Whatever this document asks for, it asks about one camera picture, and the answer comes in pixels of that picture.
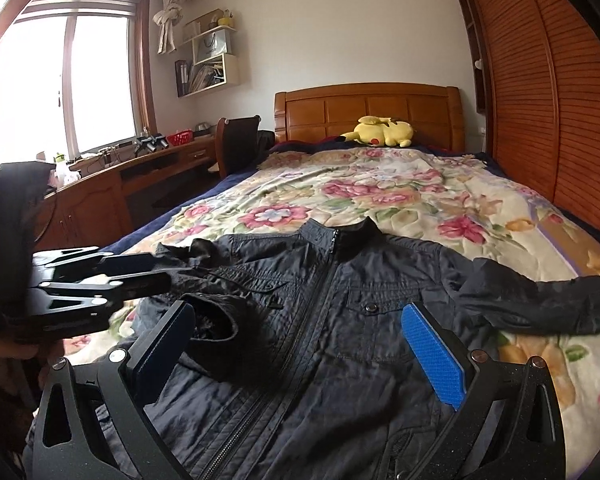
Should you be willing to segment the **person's left hand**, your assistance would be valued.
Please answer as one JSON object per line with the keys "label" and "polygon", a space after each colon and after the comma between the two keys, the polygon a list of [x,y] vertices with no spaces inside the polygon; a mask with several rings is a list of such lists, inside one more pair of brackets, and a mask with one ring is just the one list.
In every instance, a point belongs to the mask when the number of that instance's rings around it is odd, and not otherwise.
{"label": "person's left hand", "polygon": [[0,388],[13,396],[20,390],[21,373],[16,363],[36,359],[41,362],[38,386],[43,389],[50,367],[65,355],[61,340],[36,344],[18,344],[13,340],[0,339]]}

